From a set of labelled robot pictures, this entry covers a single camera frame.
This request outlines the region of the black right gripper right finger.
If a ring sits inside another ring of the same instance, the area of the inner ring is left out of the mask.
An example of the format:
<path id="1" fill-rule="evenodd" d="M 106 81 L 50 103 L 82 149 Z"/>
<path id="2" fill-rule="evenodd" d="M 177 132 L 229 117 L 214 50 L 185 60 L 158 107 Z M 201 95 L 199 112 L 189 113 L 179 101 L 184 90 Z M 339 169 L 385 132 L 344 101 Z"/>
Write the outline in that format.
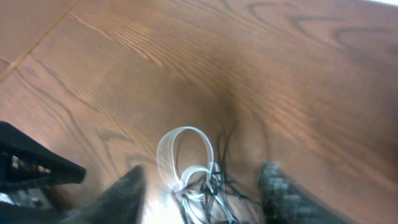
<path id="1" fill-rule="evenodd" d="M 328 208 L 285 175 L 275 162 L 263 162 L 259 187 L 266 223 L 349 224 L 349 218 Z"/>

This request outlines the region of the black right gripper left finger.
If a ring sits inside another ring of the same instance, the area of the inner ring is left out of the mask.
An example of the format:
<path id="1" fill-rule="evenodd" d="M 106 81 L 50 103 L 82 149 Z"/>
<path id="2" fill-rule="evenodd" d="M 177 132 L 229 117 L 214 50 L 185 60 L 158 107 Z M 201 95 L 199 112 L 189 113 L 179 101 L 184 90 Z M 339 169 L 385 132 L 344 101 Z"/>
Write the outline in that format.
<path id="1" fill-rule="evenodd" d="M 134 166 L 94 202 L 74 208 L 61 223 L 136 224 L 141 221 L 146 192 L 144 169 Z"/>

